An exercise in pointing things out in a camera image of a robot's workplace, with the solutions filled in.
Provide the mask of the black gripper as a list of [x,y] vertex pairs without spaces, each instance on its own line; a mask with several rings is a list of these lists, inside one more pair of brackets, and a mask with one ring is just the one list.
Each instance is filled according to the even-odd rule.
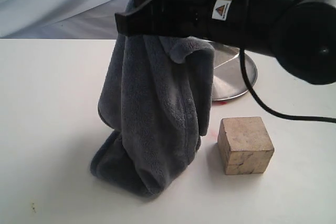
[[[164,15],[167,0],[131,0],[115,13],[118,33],[125,36],[170,36]],[[180,8],[179,32],[210,41],[246,48],[250,0],[170,0]]]

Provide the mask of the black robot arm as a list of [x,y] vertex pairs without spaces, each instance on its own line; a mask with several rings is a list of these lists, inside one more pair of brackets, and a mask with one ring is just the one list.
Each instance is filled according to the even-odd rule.
[[126,36],[193,36],[274,56],[310,84],[335,82],[335,0],[134,0]]

